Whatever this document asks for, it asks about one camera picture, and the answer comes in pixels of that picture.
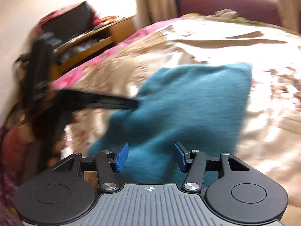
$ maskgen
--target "curtain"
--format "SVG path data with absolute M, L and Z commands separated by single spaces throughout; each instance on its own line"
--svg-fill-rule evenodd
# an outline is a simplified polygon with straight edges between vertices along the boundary
M 177 17 L 176 0 L 147 0 L 153 23 Z
M 277 2 L 283 26 L 300 33 L 301 0 L 277 0 Z

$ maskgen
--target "crosshair symbol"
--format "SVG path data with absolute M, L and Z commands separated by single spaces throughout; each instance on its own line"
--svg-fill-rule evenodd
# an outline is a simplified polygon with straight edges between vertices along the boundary
M 153 191 L 155 188 L 152 187 L 152 186 L 149 186 L 149 187 L 147 187 L 147 188 L 145 188 L 145 189 L 147 189 L 148 191 Z

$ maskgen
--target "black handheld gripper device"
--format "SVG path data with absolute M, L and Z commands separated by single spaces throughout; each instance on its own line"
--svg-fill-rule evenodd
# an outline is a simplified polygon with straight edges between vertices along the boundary
M 128 157 L 128 144 L 93 158 L 72 154 L 24 183 L 15 208 L 25 225 L 68 226 L 281 226 L 287 207 L 284 188 L 227 152 L 207 157 L 174 144 L 174 156 L 188 173 L 176 184 L 124 184 L 114 176 Z M 96 171 L 99 188 L 84 180 Z M 203 188 L 206 171 L 219 179 Z

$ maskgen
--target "blue towel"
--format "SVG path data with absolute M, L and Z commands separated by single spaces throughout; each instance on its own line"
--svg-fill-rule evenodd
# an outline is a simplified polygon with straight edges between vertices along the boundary
M 123 183 L 177 183 L 181 173 L 173 159 L 173 143 L 208 156 L 232 153 L 251 87 L 246 63 L 161 68 L 140 88 L 136 110 L 113 113 L 105 135 L 88 155 L 128 143 L 129 156 L 118 179 Z M 208 185 L 217 177 L 208 176 Z

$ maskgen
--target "black circular motor housing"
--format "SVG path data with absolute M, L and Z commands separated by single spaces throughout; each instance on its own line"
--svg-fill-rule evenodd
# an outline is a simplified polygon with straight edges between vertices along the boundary
M 15 208 L 22 219 L 35 225 L 62 225 L 89 211 L 97 196 L 78 176 L 80 160 L 81 155 L 62 160 L 16 190 Z M 71 169 L 59 169 L 67 163 Z
M 223 155 L 221 158 L 224 159 L 223 176 L 209 185 L 205 194 L 211 209 L 230 221 L 242 224 L 281 219 L 288 204 L 285 189 L 244 163 L 243 169 L 231 170 L 228 158 Z

